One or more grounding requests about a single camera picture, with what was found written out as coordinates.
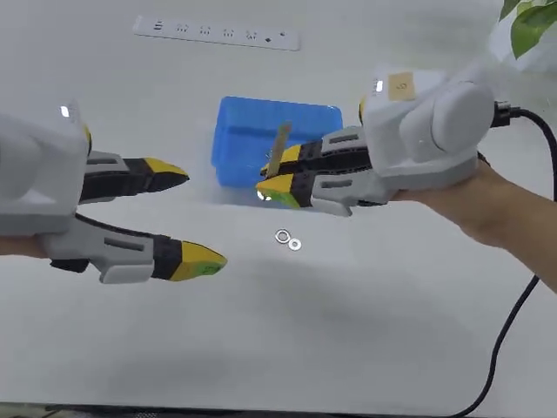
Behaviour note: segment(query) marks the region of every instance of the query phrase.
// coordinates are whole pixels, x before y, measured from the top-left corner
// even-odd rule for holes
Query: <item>yellow fingertip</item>
[[[155,172],[155,173],[158,173],[158,172],[174,172],[176,174],[180,174],[182,176],[188,177],[187,172],[185,172],[181,168],[176,167],[175,165],[172,165],[172,164],[165,163],[164,161],[161,161],[160,159],[144,158],[144,160],[147,163],[147,165],[152,169],[152,171]]]
[[[257,183],[256,189],[271,200],[277,200],[287,206],[299,208],[299,203],[291,194],[293,178],[293,174],[272,177]]]
[[[286,148],[282,154],[281,163],[288,163],[291,161],[298,161],[299,152],[302,149],[302,145],[294,145],[290,148]]]
[[[226,262],[225,257],[206,246],[182,241],[182,263],[171,276],[171,281],[213,275],[226,266]]]

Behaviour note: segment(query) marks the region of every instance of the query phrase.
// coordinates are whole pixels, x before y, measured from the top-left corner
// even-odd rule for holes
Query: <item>human hand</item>
[[[41,247],[37,237],[0,237],[0,255],[46,258],[46,252]]]

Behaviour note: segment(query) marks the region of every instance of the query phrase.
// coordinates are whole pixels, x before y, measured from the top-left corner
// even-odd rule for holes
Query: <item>label sticker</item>
[[[412,72],[401,72],[389,74],[389,100],[401,102],[414,100],[416,89],[414,87],[414,75]]]

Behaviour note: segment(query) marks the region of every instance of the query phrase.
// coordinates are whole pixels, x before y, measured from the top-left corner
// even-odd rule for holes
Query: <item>metal washer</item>
[[[293,251],[298,251],[301,247],[302,247],[302,241],[300,241],[297,238],[292,238],[290,241],[288,241],[288,248],[290,248]]]
[[[275,239],[279,244],[288,244],[291,241],[292,236],[286,229],[279,229],[275,232]]]

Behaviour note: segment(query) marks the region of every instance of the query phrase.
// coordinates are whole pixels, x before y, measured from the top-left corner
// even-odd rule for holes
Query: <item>black cable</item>
[[[540,129],[543,131],[544,136],[546,137],[547,144],[549,145],[549,152],[551,154],[551,165],[553,167],[554,172],[554,202],[557,201],[557,140],[555,139],[554,133],[551,130],[551,127],[543,120],[540,116],[533,113],[532,111],[527,111],[526,109],[521,109],[518,107],[510,108],[510,112],[506,109],[506,114],[503,118],[507,118],[510,122],[511,118],[528,118],[532,122],[538,125]],[[487,380],[484,387],[481,389],[480,394],[476,398],[476,400],[470,405],[468,408],[461,410],[459,413],[454,415],[449,415],[446,418],[464,418],[471,414],[476,408],[481,405],[481,403],[486,399],[487,394],[489,393],[489,389],[493,385],[493,378],[495,377],[495,369],[497,368],[497,357],[499,356],[499,351],[501,346],[503,345],[503,341],[505,337],[507,337],[508,330],[513,325],[514,320],[516,319],[516,315],[518,315],[522,305],[530,296],[530,293],[535,289],[536,285],[540,282],[540,278],[538,276],[533,276],[524,289],[524,292],[520,295],[519,299],[514,304],[511,313],[508,315],[503,328],[500,330],[499,335],[497,336],[497,340],[495,340],[495,345],[493,346],[493,351],[491,353],[491,361],[489,363],[489,372],[487,373]]]

